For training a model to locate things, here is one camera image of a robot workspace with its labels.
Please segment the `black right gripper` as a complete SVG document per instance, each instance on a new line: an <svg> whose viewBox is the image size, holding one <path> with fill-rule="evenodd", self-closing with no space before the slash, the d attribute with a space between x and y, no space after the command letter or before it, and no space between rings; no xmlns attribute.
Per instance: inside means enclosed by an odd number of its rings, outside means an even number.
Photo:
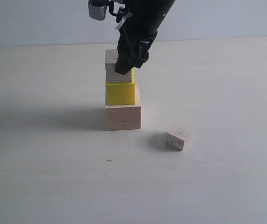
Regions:
<svg viewBox="0 0 267 224"><path fill-rule="evenodd" d="M157 31L175 0L125 0L131 14L119 32L115 71L125 75L132 68L140 69L149 59L149 49Z"/></svg>

